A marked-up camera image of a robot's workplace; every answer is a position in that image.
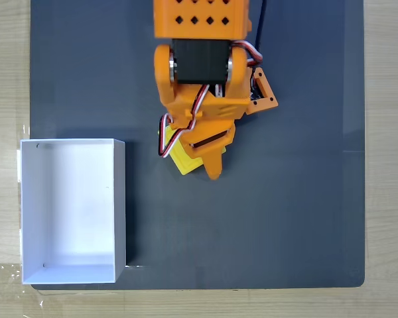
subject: black cable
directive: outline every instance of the black cable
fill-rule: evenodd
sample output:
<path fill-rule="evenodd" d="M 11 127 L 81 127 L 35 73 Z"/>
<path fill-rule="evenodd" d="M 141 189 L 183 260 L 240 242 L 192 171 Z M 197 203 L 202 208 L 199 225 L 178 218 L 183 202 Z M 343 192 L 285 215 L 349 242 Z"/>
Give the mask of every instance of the black cable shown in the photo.
<path fill-rule="evenodd" d="M 259 14 L 259 21 L 258 21 L 258 27 L 257 27 L 257 35 L 255 36 L 255 48 L 259 51 L 259 47 L 261 45 L 261 35 L 263 33 L 263 26 L 264 26 L 264 18 L 265 18 L 265 10 L 267 8 L 267 0 L 262 0 L 263 2 L 261 3 L 261 13 Z M 252 74 L 251 74 L 251 92 L 252 95 L 255 95 L 255 88 L 253 86 L 253 83 L 255 82 L 253 80 L 253 75 L 255 74 L 255 69 L 256 66 L 252 67 Z"/>
<path fill-rule="evenodd" d="M 258 29 L 257 29 L 257 36 L 255 37 L 255 48 L 259 51 L 259 47 L 261 44 L 261 35 L 263 32 L 263 25 L 264 25 L 264 17 L 265 17 L 265 10 L 267 8 L 267 0 L 263 0 L 261 4 L 261 13 L 259 14 L 259 22 L 258 22 Z"/>

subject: yellow block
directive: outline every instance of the yellow block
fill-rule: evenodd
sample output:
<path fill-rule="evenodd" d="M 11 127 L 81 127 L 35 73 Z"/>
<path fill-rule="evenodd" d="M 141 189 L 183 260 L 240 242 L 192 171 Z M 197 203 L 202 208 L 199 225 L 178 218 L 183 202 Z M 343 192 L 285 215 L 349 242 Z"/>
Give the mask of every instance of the yellow block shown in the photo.
<path fill-rule="evenodd" d="M 170 141 L 171 136 L 175 133 L 174 130 L 171 129 L 170 126 L 166 126 L 165 128 L 165 142 L 168 143 Z M 175 165 L 177 166 L 180 173 L 184 176 L 189 172 L 199 168 L 203 165 L 202 158 L 195 158 L 191 159 L 189 155 L 184 151 L 181 142 L 178 140 L 174 147 L 171 149 L 170 156 L 172 161 L 174 161 Z"/>

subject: gray surface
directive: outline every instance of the gray surface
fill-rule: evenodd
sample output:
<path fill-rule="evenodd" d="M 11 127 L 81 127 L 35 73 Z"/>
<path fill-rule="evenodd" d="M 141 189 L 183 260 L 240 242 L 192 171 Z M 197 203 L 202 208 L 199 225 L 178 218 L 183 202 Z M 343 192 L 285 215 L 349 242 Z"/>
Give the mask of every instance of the gray surface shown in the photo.
<path fill-rule="evenodd" d="M 127 143 L 130 265 L 116 284 L 36 288 L 363 283 L 362 0 L 269 1 L 261 51 L 280 107 L 237 122 L 216 182 L 157 155 L 152 1 L 32 0 L 31 21 L 31 138 Z"/>

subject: light wood surface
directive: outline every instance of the light wood surface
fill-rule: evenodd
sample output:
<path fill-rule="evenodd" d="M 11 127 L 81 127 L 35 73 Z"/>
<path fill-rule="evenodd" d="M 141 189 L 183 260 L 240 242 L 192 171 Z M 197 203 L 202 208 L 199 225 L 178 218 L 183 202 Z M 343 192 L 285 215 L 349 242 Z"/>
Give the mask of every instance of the light wood surface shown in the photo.
<path fill-rule="evenodd" d="M 40 293 L 22 286 L 19 275 L 16 150 L 29 133 L 29 5 L 0 0 L 0 317 L 398 317 L 398 0 L 365 0 L 362 287 L 76 295 Z"/>

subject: red white black wire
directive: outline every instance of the red white black wire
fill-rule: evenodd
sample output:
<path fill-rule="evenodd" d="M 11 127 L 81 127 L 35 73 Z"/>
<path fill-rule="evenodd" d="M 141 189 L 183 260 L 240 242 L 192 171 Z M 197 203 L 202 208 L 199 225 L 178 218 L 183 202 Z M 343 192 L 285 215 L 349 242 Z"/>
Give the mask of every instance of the red white black wire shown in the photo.
<path fill-rule="evenodd" d="M 159 121 L 159 156 L 166 158 L 176 144 L 177 140 L 180 138 L 180 136 L 186 131 L 193 130 L 194 126 L 196 125 L 196 115 L 198 114 L 199 108 L 209 88 L 210 86 L 208 84 L 202 85 L 202 87 L 199 89 L 199 92 L 196 95 L 196 98 L 194 99 L 192 105 L 192 120 L 189 122 L 186 128 L 177 129 L 176 132 L 171 136 L 168 144 L 165 144 L 165 127 L 167 123 L 173 123 L 174 120 L 169 113 L 166 113 L 161 117 L 161 120 Z"/>
<path fill-rule="evenodd" d="M 237 40 L 233 41 L 234 46 L 239 46 L 244 48 L 252 58 L 247 59 L 247 65 L 249 67 L 257 66 L 258 64 L 262 63 L 263 55 L 258 52 L 258 50 L 248 41 L 246 40 Z"/>

